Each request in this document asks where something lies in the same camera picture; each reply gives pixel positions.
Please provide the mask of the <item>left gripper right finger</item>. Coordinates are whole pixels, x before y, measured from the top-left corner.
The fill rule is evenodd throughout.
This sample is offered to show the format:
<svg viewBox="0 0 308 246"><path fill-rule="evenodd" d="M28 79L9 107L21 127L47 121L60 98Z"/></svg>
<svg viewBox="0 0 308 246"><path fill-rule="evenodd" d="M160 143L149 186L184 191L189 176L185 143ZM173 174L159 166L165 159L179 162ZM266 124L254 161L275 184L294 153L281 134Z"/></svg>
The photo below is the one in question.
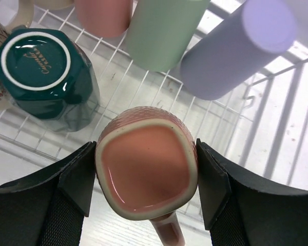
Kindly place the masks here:
<svg viewBox="0 0 308 246"><path fill-rule="evenodd" d="M201 140L196 148L213 245L308 245L308 191L259 176Z"/></svg>

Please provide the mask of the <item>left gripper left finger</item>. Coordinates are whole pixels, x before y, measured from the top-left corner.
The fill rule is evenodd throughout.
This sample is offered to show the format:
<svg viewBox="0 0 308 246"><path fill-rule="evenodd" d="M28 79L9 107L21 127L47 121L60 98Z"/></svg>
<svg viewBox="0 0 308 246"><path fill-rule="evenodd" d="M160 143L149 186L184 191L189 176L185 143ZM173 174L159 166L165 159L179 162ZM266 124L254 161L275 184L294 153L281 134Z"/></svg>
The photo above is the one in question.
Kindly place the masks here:
<svg viewBox="0 0 308 246"><path fill-rule="evenodd" d="M89 216L96 143L0 186L0 245L79 245Z"/></svg>

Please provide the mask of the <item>salmon textured mug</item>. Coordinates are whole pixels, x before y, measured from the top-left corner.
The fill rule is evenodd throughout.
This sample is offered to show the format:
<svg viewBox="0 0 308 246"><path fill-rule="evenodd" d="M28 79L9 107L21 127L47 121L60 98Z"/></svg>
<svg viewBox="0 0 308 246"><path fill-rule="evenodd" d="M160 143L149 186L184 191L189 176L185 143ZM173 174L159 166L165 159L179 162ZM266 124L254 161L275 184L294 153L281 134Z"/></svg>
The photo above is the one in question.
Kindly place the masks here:
<svg viewBox="0 0 308 246"><path fill-rule="evenodd" d="M185 245L176 210L195 194L194 139L166 110L134 107L102 131L95 168L111 208L128 220L149 220L163 245Z"/></svg>

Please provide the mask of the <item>dark green mug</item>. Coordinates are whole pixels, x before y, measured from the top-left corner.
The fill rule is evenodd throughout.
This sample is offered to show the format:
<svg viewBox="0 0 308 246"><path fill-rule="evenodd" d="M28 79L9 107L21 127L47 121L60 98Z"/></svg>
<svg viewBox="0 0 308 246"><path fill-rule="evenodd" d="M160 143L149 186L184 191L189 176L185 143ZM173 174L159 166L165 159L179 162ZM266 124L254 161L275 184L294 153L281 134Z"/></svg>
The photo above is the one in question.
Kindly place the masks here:
<svg viewBox="0 0 308 246"><path fill-rule="evenodd" d="M0 76L9 101L54 132L77 132L100 107L93 65L65 33L17 29L0 48Z"/></svg>

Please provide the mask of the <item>purple tumbler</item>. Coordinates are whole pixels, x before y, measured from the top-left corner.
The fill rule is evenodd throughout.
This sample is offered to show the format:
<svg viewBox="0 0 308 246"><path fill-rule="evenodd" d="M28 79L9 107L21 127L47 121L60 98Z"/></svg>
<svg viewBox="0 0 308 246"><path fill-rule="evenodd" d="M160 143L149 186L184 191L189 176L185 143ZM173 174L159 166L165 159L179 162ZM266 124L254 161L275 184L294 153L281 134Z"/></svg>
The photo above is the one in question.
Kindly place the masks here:
<svg viewBox="0 0 308 246"><path fill-rule="evenodd" d="M296 20L284 1L245 1L188 50L180 65L185 88L216 100L286 52Z"/></svg>

